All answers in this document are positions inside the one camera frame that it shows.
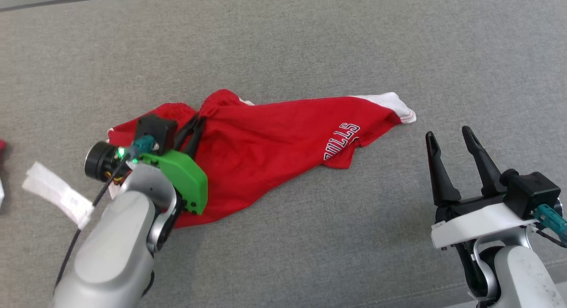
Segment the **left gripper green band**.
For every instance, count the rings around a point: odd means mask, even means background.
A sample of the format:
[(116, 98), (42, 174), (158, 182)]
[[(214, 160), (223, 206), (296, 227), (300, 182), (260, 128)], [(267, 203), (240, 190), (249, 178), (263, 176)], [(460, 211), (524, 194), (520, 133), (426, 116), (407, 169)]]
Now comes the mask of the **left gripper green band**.
[[(186, 201), (186, 211), (202, 215), (207, 205), (207, 176), (191, 158), (196, 158), (205, 124), (205, 119), (194, 115), (176, 134), (174, 150), (163, 155), (140, 154), (136, 158), (129, 158), (125, 164), (121, 163), (127, 153), (125, 147), (98, 142), (85, 158), (85, 174), (101, 182), (106, 182), (114, 175), (111, 186), (119, 186), (136, 167), (156, 167)], [(187, 139), (185, 154), (177, 151), (181, 150)]]

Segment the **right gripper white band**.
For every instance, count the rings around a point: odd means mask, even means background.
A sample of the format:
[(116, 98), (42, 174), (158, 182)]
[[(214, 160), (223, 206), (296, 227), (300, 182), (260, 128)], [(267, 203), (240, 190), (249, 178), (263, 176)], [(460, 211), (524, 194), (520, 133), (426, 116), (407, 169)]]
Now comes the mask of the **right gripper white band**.
[[(462, 137), (468, 152), (473, 156), (482, 182), (484, 197), (494, 197), (507, 192), (499, 179), (500, 170), (469, 126), (462, 126)], [(505, 245), (528, 246), (526, 227), (536, 219), (521, 219), (504, 203), (488, 204), (481, 200), (456, 204), (461, 200), (451, 182), (441, 159), (441, 149), (433, 132), (425, 136), (427, 158), (431, 177), (433, 203), (436, 207), (435, 223), (431, 227), (434, 248), (449, 247), (461, 242), (496, 242)]]

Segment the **red basketball jersey white trim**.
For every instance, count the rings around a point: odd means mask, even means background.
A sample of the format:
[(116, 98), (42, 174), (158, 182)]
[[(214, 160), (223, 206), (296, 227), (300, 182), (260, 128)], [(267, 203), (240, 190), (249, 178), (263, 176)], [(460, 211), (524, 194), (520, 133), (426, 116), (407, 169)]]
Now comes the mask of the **red basketball jersey white trim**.
[(221, 89), (199, 110), (166, 103), (148, 114), (179, 126), (196, 115), (205, 119), (196, 163), (207, 175), (207, 205), (201, 215), (182, 213), (177, 229), (242, 211), (317, 166), (348, 169), (358, 147), (416, 121), (415, 112), (394, 92), (254, 105)]

